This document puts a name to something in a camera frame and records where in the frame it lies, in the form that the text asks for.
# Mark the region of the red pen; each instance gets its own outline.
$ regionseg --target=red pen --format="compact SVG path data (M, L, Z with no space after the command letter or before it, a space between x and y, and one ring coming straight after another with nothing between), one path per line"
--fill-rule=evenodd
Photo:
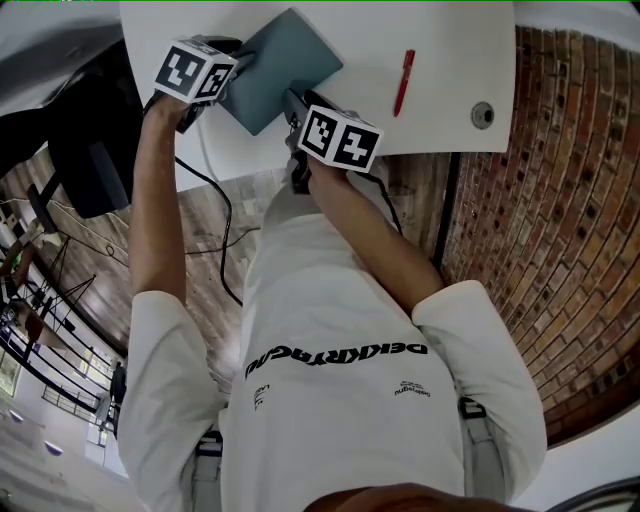
M400 109L402 109L402 102L404 101L404 95L407 92L407 85L409 85L409 76L411 75L411 67L413 66L413 58L416 55L415 50L407 50L404 56L404 72L402 73L402 81L400 82L400 88L398 89L398 95L396 96L396 104L393 107L393 117L398 117Z

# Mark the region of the wooden floor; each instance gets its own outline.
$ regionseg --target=wooden floor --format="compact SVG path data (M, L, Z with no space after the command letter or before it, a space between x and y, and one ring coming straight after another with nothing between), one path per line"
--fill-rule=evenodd
M405 236L432 255L444 200L449 155L411 155L388 157L381 162L383 176L395 205ZM42 190L53 169L47 151L19 165L0 181L5 198L25 198L35 183ZM284 179L283 171L265 172L221 183L233 206L230 243L247 230L259 228L264 211ZM53 198L64 205L69 201L62 189ZM219 248L225 224L224 204L212 187L179 194L185 248L187 252ZM63 290L90 278L96 279L82 296L78 307L95 326L119 346L128 345L131 316L131 288L127 263L127 224L129 210L95 219L79 219L72 209L49 205L61 232L93 247L100 254L71 240L61 279ZM92 234L86 226L99 236ZM242 296L244 276L256 251L259 230L246 235L228 250L225 277L231 289ZM107 252L122 263L109 257ZM57 248L45 245L41 259L51 264ZM240 308L223 290L219 279L220 253L187 256L188 309L200 328L208 347L209 365L221 382L228 382L239 365L238 335Z

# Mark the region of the white t-shirt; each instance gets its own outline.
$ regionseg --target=white t-shirt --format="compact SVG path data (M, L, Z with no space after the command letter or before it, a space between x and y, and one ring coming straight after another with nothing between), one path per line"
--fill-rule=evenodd
M504 435L514 494L542 463L540 399L482 286L449 287L409 318L322 215L263 239L246 280L242 343L223 410L179 301L135 297L119 444L152 510L191 509L184 468L212 424L223 437L225 512L301 512L333 492L402 482L461 495L451 372Z

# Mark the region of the black office chair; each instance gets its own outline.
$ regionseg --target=black office chair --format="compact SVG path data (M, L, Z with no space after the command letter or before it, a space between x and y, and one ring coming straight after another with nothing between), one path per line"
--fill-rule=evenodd
M82 218L125 208L141 127L139 105L111 80L84 76L46 107L0 118L0 178L49 141L55 173L41 192L27 190L46 232L57 231L47 203L60 184Z

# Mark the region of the strap buckle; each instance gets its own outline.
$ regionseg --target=strap buckle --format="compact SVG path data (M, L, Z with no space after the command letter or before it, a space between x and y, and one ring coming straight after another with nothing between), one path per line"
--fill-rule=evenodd
M487 410L468 396L460 397L460 400L458 401L458 410L465 420L487 417Z

